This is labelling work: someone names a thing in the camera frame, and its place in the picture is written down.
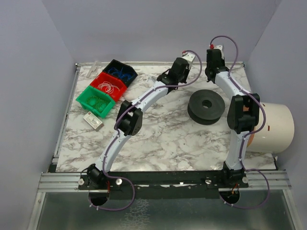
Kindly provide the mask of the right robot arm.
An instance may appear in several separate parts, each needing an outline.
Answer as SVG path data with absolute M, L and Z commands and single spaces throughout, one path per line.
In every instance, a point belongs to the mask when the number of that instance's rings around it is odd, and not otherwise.
M 223 180 L 225 183 L 235 183 L 245 174 L 242 163 L 244 162 L 249 135 L 259 123 L 260 101 L 258 94 L 251 98 L 234 78 L 229 76 L 229 68 L 225 65 L 222 46 L 211 45 L 207 49 L 207 67 L 205 74 L 208 81 L 216 84 L 230 100 L 227 114 L 227 124 L 231 129 L 231 140 L 227 158 L 223 164 Z

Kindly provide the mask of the flat printed packet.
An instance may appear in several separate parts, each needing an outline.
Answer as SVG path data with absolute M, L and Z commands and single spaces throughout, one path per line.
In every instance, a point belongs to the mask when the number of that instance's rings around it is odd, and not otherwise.
M 156 80 L 157 80 L 157 76 L 154 76 L 154 75 L 148 75 L 148 76 L 146 76 L 145 77 L 145 82 L 147 82 L 147 83 L 152 83 L 152 84 L 154 84 L 155 82 L 156 82 Z

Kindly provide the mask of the green storage bin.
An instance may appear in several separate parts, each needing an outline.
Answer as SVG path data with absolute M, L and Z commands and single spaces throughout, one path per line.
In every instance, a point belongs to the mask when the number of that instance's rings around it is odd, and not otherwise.
M 77 98 L 84 110 L 92 112 L 95 116 L 106 118 L 112 108 L 115 106 L 115 101 L 106 93 L 88 86 Z

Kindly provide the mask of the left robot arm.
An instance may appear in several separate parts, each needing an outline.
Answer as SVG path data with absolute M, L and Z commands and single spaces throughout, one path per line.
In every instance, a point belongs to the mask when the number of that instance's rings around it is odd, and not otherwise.
M 114 125 L 115 133 L 101 156 L 87 168 L 86 174 L 90 184 L 97 187 L 104 186 L 109 178 L 132 183 L 129 179 L 111 176 L 108 172 L 125 143 L 141 129 L 143 113 L 172 90 L 189 85 L 187 77 L 195 57 L 190 51 L 184 52 L 182 57 L 176 58 L 169 70 L 157 77 L 148 91 L 132 102 L 124 101 L 121 104 Z

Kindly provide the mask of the black cable spool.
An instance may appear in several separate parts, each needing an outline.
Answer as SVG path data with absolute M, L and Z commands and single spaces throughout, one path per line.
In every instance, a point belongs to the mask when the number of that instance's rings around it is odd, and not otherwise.
M 201 125 L 212 125 L 218 122 L 225 111 L 225 102 L 216 92 L 198 90 L 194 92 L 188 103 L 188 115 Z

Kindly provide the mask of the red storage bin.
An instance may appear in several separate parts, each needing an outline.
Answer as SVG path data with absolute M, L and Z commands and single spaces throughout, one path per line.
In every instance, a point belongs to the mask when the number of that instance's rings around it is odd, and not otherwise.
M 127 90 L 125 84 L 104 72 L 101 72 L 91 83 L 90 86 L 108 94 L 115 102 L 119 101 Z

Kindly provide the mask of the black storage bin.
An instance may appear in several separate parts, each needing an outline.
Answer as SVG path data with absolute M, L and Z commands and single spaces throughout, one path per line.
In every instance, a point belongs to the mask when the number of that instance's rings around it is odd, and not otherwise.
M 119 80 L 121 80 L 128 88 L 136 79 L 138 74 L 133 67 L 124 64 L 120 61 L 113 59 L 104 69 L 104 73 L 107 73 Z

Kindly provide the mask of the clear plastic piece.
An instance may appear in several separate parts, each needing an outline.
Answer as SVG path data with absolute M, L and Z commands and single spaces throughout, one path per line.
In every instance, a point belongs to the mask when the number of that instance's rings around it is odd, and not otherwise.
M 92 66 L 90 67 L 88 73 L 87 73 L 87 78 L 89 78 L 92 74 L 93 71 L 96 70 L 97 64 L 99 63 L 99 61 L 95 61 Z

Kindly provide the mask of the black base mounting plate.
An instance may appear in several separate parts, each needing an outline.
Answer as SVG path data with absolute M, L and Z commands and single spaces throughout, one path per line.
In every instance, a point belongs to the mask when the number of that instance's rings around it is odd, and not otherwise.
M 92 198 L 136 199 L 218 199 L 220 192 L 248 187 L 242 171 L 109 172 L 91 165 L 80 176 L 78 188 Z

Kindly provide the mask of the aluminium table edge rail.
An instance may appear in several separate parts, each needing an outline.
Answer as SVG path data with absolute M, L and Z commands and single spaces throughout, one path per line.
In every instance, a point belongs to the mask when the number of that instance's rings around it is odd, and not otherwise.
M 173 62 L 163 62 L 163 61 L 124 61 L 124 64 L 127 64 L 129 66 L 162 66 L 162 65 L 172 65 Z M 76 63 L 75 65 L 77 67 L 83 67 L 83 66 L 92 66 L 95 64 L 95 66 L 107 66 L 109 62 L 85 62 L 85 63 Z

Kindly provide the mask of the white cylindrical container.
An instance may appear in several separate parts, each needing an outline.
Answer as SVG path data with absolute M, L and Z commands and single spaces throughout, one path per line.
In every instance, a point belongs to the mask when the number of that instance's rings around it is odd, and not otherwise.
M 266 124 L 260 132 L 250 136 L 247 151 L 281 153 L 290 146 L 294 137 L 291 111 L 283 104 L 262 102 L 261 105 L 266 114 Z

